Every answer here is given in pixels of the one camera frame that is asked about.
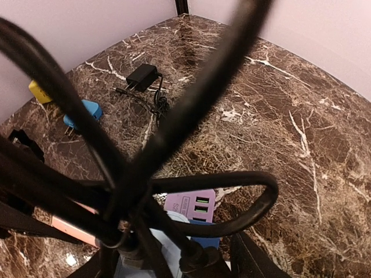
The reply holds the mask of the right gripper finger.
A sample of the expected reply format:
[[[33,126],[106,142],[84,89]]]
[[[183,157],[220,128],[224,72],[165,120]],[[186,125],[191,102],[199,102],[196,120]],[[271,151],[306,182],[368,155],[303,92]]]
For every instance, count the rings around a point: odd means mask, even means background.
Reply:
[[[230,262],[233,277],[290,278],[245,232],[231,236]]]

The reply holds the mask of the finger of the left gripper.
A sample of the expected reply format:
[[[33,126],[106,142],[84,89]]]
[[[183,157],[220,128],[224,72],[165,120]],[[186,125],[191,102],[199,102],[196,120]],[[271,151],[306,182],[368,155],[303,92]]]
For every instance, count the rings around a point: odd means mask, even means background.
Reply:
[[[43,150],[34,140],[29,138],[24,130],[12,130],[8,135],[8,140],[24,152],[37,157],[41,162],[45,161]],[[72,244],[82,243],[80,240],[37,220],[32,216],[33,212],[34,206],[1,189],[1,239],[11,237],[10,232],[13,231],[25,236],[50,237]]]

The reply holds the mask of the pink charger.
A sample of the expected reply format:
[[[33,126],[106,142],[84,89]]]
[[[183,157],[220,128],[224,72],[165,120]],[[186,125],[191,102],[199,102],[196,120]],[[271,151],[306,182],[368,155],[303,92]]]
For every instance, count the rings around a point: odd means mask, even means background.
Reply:
[[[74,237],[75,239],[89,244],[93,247],[100,248],[100,242],[98,239],[96,239],[95,236],[91,235],[90,233],[87,233],[81,228],[78,228],[77,226],[61,219],[60,217],[56,215],[52,215],[51,220],[52,227],[66,233],[69,236]]]

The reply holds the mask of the purple power strip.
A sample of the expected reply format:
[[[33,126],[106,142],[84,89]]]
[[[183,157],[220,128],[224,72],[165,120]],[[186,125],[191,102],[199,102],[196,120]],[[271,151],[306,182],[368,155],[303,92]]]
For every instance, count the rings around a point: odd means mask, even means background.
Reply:
[[[216,202],[213,189],[168,194],[164,209],[174,211],[189,220],[212,223]]]

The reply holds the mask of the light blue charger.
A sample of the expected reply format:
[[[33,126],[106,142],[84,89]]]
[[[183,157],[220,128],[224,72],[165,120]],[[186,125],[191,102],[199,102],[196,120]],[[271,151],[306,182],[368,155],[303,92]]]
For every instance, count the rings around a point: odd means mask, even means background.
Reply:
[[[160,230],[150,228],[152,235],[157,239],[162,255],[172,273],[172,277],[182,277],[179,267],[180,249]],[[128,260],[122,255],[118,259],[114,277],[156,277],[153,270],[136,269],[129,266]]]

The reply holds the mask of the yellow cube socket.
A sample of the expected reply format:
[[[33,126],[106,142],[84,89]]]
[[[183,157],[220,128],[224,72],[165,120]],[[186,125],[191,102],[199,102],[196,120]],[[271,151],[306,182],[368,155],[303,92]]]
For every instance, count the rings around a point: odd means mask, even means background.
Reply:
[[[51,97],[39,87],[36,81],[31,81],[28,85],[28,89],[41,104],[47,104],[53,101]]]

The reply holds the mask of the blue flat square adapter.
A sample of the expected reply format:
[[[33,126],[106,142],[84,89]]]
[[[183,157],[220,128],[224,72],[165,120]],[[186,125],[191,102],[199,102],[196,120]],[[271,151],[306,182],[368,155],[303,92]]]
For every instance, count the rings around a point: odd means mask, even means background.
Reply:
[[[79,117],[82,118],[82,120],[79,119],[78,123],[76,123],[67,114],[65,114],[63,117],[63,122],[67,127],[64,132],[64,135],[66,135],[69,138],[81,132],[80,131],[81,123],[86,122],[88,118],[87,115],[89,115],[89,117],[96,122],[98,122],[103,115],[103,110],[97,102],[90,101],[90,100],[84,100],[84,99],[81,100],[81,102],[85,108],[83,110],[83,113],[79,114]]]

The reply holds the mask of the left black frame post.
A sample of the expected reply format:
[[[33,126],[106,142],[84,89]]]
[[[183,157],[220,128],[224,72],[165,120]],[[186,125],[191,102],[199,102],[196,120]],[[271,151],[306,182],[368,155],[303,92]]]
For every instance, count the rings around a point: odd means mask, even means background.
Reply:
[[[187,0],[175,0],[177,14],[189,14],[189,7]]]

